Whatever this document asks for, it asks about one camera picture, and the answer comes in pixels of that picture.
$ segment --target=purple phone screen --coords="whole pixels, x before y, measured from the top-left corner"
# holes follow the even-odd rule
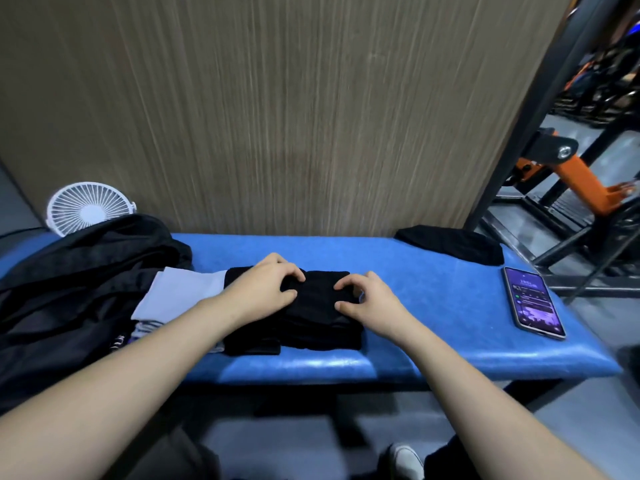
[[[510,267],[504,268],[518,322],[539,330],[564,335],[564,329],[551,304],[551,297],[539,275]]]

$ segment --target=forearm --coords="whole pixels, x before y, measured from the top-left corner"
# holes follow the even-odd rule
[[[229,332],[212,298],[0,418],[0,477],[99,478],[188,371]]]
[[[427,379],[482,478],[605,478],[427,327],[409,323],[396,343]]]

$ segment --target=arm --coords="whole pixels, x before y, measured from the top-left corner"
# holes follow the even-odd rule
[[[76,372],[0,418],[0,478],[100,478],[220,339],[290,304],[284,276],[302,272],[267,256],[220,295]]]
[[[355,285],[359,305],[339,301],[336,309],[402,348],[418,366],[479,475],[485,480],[606,477],[569,448],[521,404],[414,318],[373,272],[350,274],[336,289]]]

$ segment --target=bolt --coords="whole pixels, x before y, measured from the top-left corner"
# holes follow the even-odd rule
[[[564,160],[571,156],[571,146],[561,146],[558,148],[558,158]]]

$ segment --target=massage table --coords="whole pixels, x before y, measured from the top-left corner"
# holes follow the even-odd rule
[[[193,250],[196,271],[250,266],[277,252],[306,270],[375,271],[418,320],[507,391],[535,409],[587,378],[619,374],[607,348],[551,293],[567,338],[558,341],[518,329],[500,266],[483,266],[380,237],[173,235]],[[43,233],[0,258],[0,276],[59,239]],[[502,246],[505,266],[532,271]],[[421,390],[420,372],[402,350],[365,331],[363,348],[311,351],[283,347],[277,356],[207,354],[184,380],[216,387],[350,385]]]

